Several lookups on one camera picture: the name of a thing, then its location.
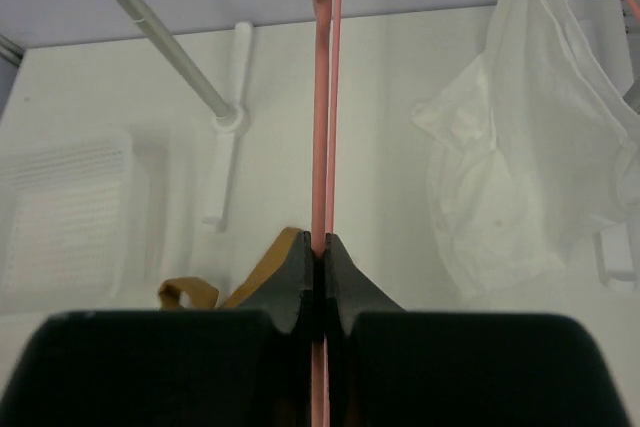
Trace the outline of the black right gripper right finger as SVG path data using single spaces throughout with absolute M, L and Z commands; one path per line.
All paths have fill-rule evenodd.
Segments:
M 600 349 L 549 314 L 402 309 L 326 238 L 334 426 L 626 426 Z

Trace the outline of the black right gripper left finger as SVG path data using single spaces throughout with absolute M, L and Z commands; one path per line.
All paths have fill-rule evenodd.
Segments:
M 1 398 L 5 426 L 307 426 L 313 261 L 288 236 L 233 308 L 49 316 Z

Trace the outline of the brown tank top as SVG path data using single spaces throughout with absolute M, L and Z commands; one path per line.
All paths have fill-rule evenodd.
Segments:
M 286 256 L 302 230 L 284 228 L 256 264 L 246 280 L 218 305 L 219 290 L 200 277 L 177 277 L 165 280 L 158 292 L 160 308 L 165 311 L 185 309 L 214 310 L 235 308 L 246 301 L 284 263 Z

